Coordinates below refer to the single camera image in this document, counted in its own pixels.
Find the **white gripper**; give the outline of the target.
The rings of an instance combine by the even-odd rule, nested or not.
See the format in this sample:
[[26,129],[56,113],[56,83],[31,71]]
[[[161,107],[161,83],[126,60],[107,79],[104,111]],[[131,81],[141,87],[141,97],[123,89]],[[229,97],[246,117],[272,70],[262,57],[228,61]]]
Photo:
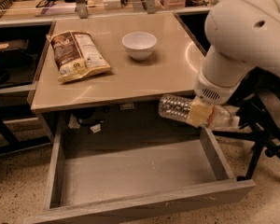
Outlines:
[[204,124],[213,112],[213,105],[225,104],[234,94],[239,83],[240,76],[231,72],[208,73],[200,69],[194,82],[197,96],[190,105],[187,123],[195,128]]

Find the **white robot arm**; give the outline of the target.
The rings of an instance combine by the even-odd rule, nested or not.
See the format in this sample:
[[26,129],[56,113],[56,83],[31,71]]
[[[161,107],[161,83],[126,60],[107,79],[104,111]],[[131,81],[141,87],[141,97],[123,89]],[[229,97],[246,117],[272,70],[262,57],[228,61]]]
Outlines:
[[194,127],[226,103],[253,68],[280,77],[280,0],[222,0],[209,11],[204,32],[210,49],[187,117]]

